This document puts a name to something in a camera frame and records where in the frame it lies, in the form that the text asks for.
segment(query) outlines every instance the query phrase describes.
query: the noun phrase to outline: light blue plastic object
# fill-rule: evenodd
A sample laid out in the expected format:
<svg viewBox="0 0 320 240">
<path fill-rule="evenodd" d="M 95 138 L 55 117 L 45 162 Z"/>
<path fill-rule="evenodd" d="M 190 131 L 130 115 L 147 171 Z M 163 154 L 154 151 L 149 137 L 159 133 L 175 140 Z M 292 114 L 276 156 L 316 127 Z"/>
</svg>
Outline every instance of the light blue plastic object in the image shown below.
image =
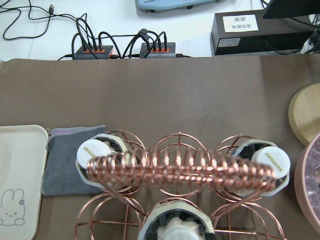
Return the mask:
<svg viewBox="0 0 320 240">
<path fill-rule="evenodd" d="M 135 0 L 138 8 L 162 11 L 213 2 L 215 0 Z"/>
</svg>

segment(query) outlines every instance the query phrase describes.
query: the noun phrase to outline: white bottle cap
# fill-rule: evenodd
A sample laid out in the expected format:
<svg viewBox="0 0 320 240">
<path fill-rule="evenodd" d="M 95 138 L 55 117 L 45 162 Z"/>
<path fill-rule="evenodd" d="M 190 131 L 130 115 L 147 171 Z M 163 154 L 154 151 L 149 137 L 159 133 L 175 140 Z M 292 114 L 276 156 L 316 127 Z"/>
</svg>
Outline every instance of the white bottle cap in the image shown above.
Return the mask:
<svg viewBox="0 0 320 240">
<path fill-rule="evenodd" d="M 82 143 L 76 152 L 76 159 L 79 165 L 86 169 L 90 159 L 111 154 L 110 148 L 102 141 L 89 139 Z"/>
<path fill-rule="evenodd" d="M 283 178 L 290 170 L 290 159 L 288 155 L 276 146 L 267 146 L 256 151 L 251 161 L 272 167 L 276 173 L 276 179 Z"/>
<path fill-rule="evenodd" d="M 191 228 L 183 225 L 176 225 L 168 228 L 159 240 L 199 240 L 198 235 Z"/>
</svg>

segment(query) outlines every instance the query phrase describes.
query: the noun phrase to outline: pink bowl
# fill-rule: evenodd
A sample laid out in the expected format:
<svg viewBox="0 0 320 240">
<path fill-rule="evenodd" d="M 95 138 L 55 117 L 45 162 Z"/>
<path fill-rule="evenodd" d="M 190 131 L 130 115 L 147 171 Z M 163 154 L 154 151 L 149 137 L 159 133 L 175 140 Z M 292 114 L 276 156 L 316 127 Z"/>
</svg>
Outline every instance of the pink bowl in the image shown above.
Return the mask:
<svg viewBox="0 0 320 240">
<path fill-rule="evenodd" d="M 295 195 L 302 212 L 320 233 L 320 187 L 315 168 L 320 165 L 320 133 L 303 150 L 294 172 Z"/>
</svg>

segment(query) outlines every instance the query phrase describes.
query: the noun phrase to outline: white label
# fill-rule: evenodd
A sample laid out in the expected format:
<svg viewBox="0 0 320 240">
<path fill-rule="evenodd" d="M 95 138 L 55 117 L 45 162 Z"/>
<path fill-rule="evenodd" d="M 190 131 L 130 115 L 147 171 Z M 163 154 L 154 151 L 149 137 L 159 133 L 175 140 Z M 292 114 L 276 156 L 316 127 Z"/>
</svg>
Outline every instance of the white label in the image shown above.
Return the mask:
<svg viewBox="0 0 320 240">
<path fill-rule="evenodd" d="M 239 33 L 258 31 L 256 15 L 224 16 L 224 31 L 226 33 Z"/>
<path fill-rule="evenodd" d="M 240 37 L 220 39 L 218 48 L 236 47 L 239 45 Z"/>
</svg>

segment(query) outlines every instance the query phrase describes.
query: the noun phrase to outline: white tray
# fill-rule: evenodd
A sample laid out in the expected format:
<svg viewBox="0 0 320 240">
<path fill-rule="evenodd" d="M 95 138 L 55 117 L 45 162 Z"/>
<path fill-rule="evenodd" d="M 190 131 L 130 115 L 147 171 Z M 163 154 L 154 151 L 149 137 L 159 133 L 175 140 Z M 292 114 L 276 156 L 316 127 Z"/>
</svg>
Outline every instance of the white tray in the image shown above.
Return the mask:
<svg viewBox="0 0 320 240">
<path fill-rule="evenodd" d="M 0 126 L 0 240 L 36 234 L 47 139 L 41 126 Z"/>
</svg>

